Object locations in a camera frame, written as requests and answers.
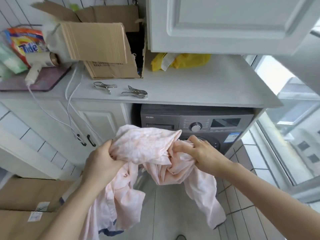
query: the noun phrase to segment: cardboard box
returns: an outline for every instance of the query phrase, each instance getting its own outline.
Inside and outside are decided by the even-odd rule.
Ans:
[[[94,6],[76,12],[48,0],[31,6],[61,20],[70,57],[84,61],[92,79],[143,77],[146,38],[137,6]],[[136,38],[130,42],[127,36]]]
[[[0,209],[57,211],[61,206],[60,197],[72,184],[72,181],[10,178],[0,190]]]
[[[1,240],[35,240],[49,226],[56,213],[0,210]]]

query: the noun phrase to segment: shoe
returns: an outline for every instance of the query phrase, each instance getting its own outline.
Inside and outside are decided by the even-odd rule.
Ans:
[[[176,240],[187,240],[184,235],[178,235]]]

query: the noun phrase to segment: washing machine door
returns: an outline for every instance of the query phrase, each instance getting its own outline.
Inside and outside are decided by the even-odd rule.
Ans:
[[[181,136],[179,139],[182,140],[182,141],[186,141],[188,140],[190,136]],[[202,141],[208,141],[210,143],[210,145],[212,145],[215,149],[217,149],[218,151],[220,150],[220,142],[214,138],[214,137],[211,137],[211,138],[204,138],[204,137],[200,137],[200,136],[197,136],[198,139],[202,140]]]

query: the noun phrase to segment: person's left hand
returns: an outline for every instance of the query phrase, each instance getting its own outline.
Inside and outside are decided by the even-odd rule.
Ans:
[[[83,186],[100,192],[126,163],[122,160],[115,161],[110,157],[111,144],[112,140],[108,140],[90,153],[82,174],[81,184]]]

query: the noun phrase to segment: pink clothing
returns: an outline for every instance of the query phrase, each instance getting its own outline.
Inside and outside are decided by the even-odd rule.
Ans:
[[[226,215],[215,197],[214,176],[200,171],[190,155],[172,151],[173,143],[181,133],[181,130],[139,128],[134,125],[119,128],[110,154],[114,159],[128,163],[120,169],[90,207],[80,239],[98,240],[98,231],[101,229],[127,230],[140,222],[145,194],[133,189],[139,164],[145,167],[158,185],[184,182],[186,193],[206,215],[211,229],[226,220]],[[186,141],[179,143],[192,146]]]

